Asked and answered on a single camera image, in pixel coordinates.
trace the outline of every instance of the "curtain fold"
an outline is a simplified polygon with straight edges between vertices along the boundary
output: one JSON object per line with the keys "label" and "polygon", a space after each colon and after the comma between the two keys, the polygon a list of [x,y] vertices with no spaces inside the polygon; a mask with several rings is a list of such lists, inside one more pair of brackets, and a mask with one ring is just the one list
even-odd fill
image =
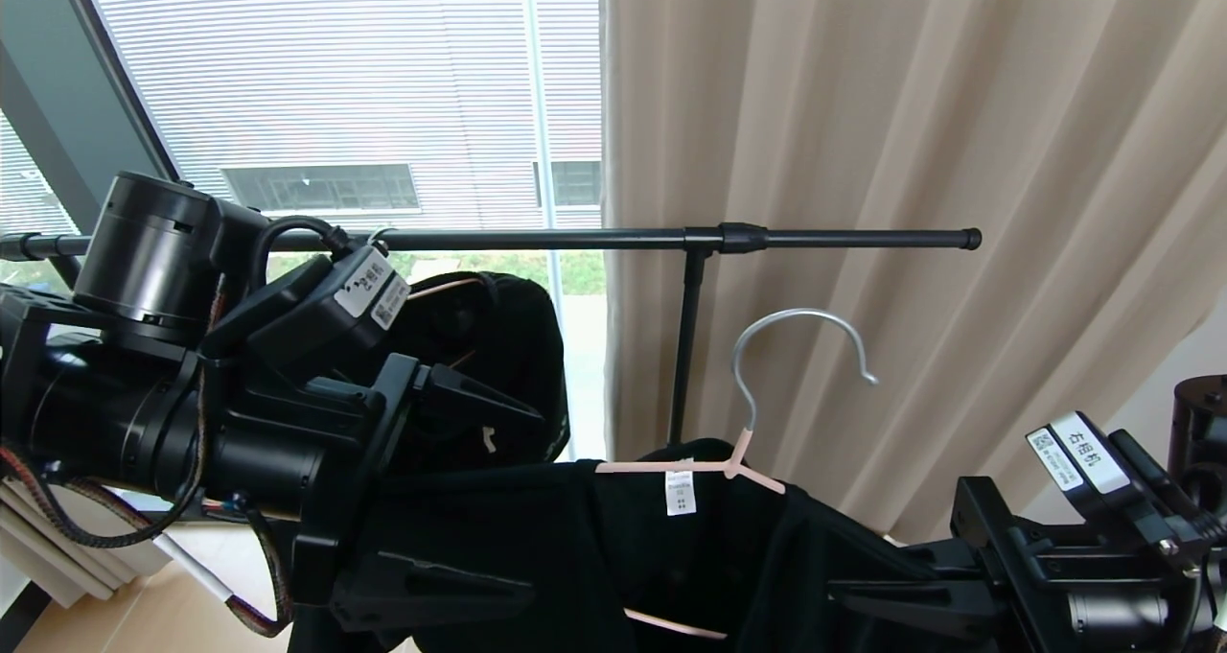
{"label": "curtain fold", "polygon": [[[963,228],[957,250],[767,250],[708,264],[686,437],[907,541],[955,479],[1021,508],[1023,435],[1106,422],[1227,285],[1227,0],[602,0],[609,226]],[[620,459],[664,443],[675,252],[614,252]],[[1227,369],[1227,344],[1225,344]],[[1166,421],[1156,421],[1166,425]]]}
{"label": "curtain fold", "polygon": [[[109,511],[74,491],[53,487],[52,492],[64,512],[88,531],[119,535],[131,530]],[[87,594],[106,600],[119,587],[157,573],[169,561],[151,543],[118,550],[72,543],[52,527],[26,487],[13,479],[0,485],[0,555],[63,608]]]}

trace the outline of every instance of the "clothes rack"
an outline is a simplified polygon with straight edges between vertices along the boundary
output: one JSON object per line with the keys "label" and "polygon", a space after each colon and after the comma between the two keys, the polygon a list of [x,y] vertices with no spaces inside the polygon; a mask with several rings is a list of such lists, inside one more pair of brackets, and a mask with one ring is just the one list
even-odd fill
{"label": "clothes rack", "polygon": [[[372,232],[351,232],[358,241]],[[508,232],[438,232],[438,230],[382,230],[379,241],[388,250],[681,250],[686,254],[682,276],[682,309],[677,326],[677,361],[674,367],[672,409],[667,444],[680,444],[686,417],[698,299],[707,259],[713,254],[744,255],[773,248],[955,248],[975,250],[980,230],[768,230],[766,226],[724,221],[717,226],[666,230],[509,230]],[[85,255],[88,234],[13,233],[0,238],[0,259],[53,260],[64,281],[72,286],[74,263],[59,257]],[[274,243],[276,252],[323,252],[318,234],[291,230]]]}

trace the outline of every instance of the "white label sticker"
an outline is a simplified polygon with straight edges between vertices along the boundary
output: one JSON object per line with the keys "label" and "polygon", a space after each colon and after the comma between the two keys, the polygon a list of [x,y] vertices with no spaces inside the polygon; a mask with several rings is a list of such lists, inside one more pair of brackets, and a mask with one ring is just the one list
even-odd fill
{"label": "white label sticker", "polygon": [[665,471],[665,513],[679,517],[694,512],[698,512],[698,503],[694,502],[694,471]]}
{"label": "white label sticker", "polygon": [[409,296],[409,285],[400,279],[399,274],[391,276],[388,290],[379,297],[379,302],[371,311],[371,319],[380,325],[385,331],[391,328],[391,322],[396,319],[400,309],[405,307],[405,298]]}
{"label": "white label sticker", "polygon": [[1074,463],[1099,492],[1112,492],[1129,485],[1129,476],[1117,465],[1117,460],[1104,449],[1099,438],[1086,427],[1079,414],[1069,414],[1052,423],[1053,432],[1074,457]]}
{"label": "white label sticker", "polygon": [[1082,476],[1077,475],[1077,470],[1074,470],[1070,458],[1065,455],[1065,450],[1056,443],[1053,433],[1048,432],[1048,428],[1039,428],[1028,435],[1027,442],[1036,450],[1036,455],[1043,462],[1048,475],[1053,476],[1053,481],[1056,487],[1061,489],[1061,492],[1082,485]]}
{"label": "white label sticker", "polygon": [[371,302],[375,299],[388,277],[394,274],[395,270],[388,264],[387,257],[373,252],[350,275],[350,279],[345,280],[345,286],[334,293],[333,298],[341,303],[341,308],[345,308],[351,318],[360,318],[371,307]]}

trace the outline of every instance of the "white wall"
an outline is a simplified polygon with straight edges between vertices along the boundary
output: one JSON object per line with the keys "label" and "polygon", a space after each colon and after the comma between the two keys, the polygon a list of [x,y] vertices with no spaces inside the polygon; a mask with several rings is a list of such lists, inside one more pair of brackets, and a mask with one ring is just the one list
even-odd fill
{"label": "white wall", "polygon": [[17,598],[29,579],[17,571],[12,562],[0,557],[0,615],[9,611],[9,605]]}
{"label": "white wall", "polygon": [[[1227,373],[1227,291],[1218,296],[1218,304],[1215,304],[1210,317],[1172,350],[1155,373],[1121,405],[1120,411],[1110,421],[1096,423],[1104,432],[1125,428],[1155,460],[1167,466],[1172,390],[1180,381],[1215,373]],[[1055,485],[1045,487],[1021,516],[1047,524],[1082,523]]]}

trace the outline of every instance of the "building window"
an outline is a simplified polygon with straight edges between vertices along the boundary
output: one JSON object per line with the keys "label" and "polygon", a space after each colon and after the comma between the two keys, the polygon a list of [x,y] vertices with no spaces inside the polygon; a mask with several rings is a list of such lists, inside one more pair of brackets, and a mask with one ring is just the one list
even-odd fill
{"label": "building window", "polygon": [[[601,204],[600,162],[550,162],[553,171],[553,204],[558,207],[595,207]],[[533,163],[537,206],[541,206],[541,171]]]}
{"label": "building window", "polygon": [[223,168],[234,198],[263,212],[417,210],[409,164]]}

